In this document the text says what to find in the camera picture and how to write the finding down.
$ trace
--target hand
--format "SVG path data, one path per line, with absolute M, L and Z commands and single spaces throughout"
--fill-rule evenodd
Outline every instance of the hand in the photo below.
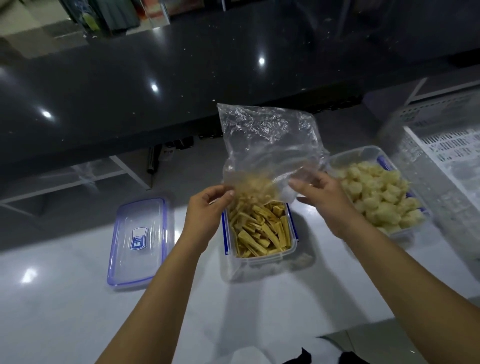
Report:
M 355 209 L 335 178 L 325 172 L 316 172 L 314 177 L 316 181 L 313 185 L 295 179 L 288 184 L 294 191 L 305 196 L 297 197 L 297 200 L 314 206 L 332 233 L 342 239 L 346 228 L 363 216 Z
M 182 237 L 197 243 L 203 252 L 218 229 L 223 210 L 233 201 L 234 194 L 231 187 L 220 184 L 190 197 Z

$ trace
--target clear plastic bag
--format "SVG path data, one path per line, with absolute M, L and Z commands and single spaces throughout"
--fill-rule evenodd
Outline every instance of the clear plastic bag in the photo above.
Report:
M 265 191 L 256 191 L 258 194 L 291 203 L 296 193 L 288 186 L 288 180 L 295 177 L 311 182 L 311 171 L 327 163 L 329 153 L 313 115 L 280 108 L 225 104 L 217 107 L 228 151 L 224 183 L 245 188 L 245 181 L 255 176 L 257 180 L 270 181 L 263 187 Z

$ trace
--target person's left hand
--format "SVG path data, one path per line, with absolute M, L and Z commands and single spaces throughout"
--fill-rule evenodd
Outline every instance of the person's left hand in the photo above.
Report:
M 203 252 L 220 224 L 223 210 L 233 201 L 234 191 L 224 185 L 212 186 L 192 196 L 187 207 L 187 216 L 182 238 L 199 245 Z

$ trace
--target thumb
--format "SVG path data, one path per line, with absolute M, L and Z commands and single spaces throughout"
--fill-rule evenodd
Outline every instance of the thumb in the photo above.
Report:
M 215 203 L 212 204 L 212 207 L 215 209 L 216 212 L 221 213 L 223 210 L 227 208 L 228 205 L 233 201 L 233 197 L 235 196 L 235 191 L 230 190 L 223 194 Z
M 292 190 L 304 195 L 313 203 L 318 202 L 324 193 L 321 189 L 313 187 L 311 184 L 297 179 L 291 179 L 288 181 L 288 185 L 292 188 Z

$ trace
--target fingernail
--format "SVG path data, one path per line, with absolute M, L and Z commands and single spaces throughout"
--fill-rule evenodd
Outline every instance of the fingernail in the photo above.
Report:
M 288 185 L 293 189 L 299 188 L 300 187 L 300 181 L 292 178 L 291 180 L 288 181 Z

